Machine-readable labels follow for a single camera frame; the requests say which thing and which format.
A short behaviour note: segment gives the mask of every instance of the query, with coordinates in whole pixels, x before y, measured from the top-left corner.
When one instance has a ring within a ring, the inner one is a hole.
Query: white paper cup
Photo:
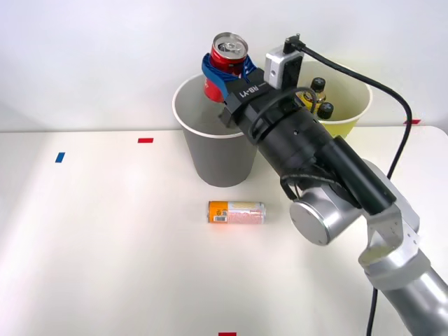
[[[257,148],[219,120],[224,105],[207,98],[204,82],[202,74],[186,80],[174,94],[173,112],[199,177],[212,186],[235,186],[251,173]]]

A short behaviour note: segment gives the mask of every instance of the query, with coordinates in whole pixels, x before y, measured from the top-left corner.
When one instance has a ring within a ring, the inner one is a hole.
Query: soda can
[[[263,224],[266,207],[261,202],[210,201],[207,219],[214,224]]]
[[[243,72],[243,63],[248,46],[245,40],[233,33],[221,33],[215,36],[211,45],[210,64],[226,72],[239,76]],[[205,95],[214,102],[224,101],[221,91],[207,78],[204,85]]]

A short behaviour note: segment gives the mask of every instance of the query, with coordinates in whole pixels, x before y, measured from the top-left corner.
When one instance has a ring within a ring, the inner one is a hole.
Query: orange can
[[[207,220],[214,224],[263,224],[266,207],[262,202],[210,201]]]

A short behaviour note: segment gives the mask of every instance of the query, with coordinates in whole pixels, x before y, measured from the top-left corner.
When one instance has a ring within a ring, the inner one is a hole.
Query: blue tape marker
[[[64,159],[65,152],[60,152],[56,157],[56,163],[61,163]]]

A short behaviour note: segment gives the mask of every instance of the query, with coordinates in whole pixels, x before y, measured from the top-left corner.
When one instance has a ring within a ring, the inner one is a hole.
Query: can lid
[[[331,103],[322,103],[317,110],[317,116],[320,119],[330,119],[335,107]]]
[[[245,58],[249,47],[239,35],[225,32],[215,36],[213,49],[225,59],[240,60]]]
[[[311,89],[313,89],[317,93],[320,93],[325,88],[325,84],[325,79],[323,79],[322,77],[315,77],[315,79],[313,79],[313,81],[311,82]]]

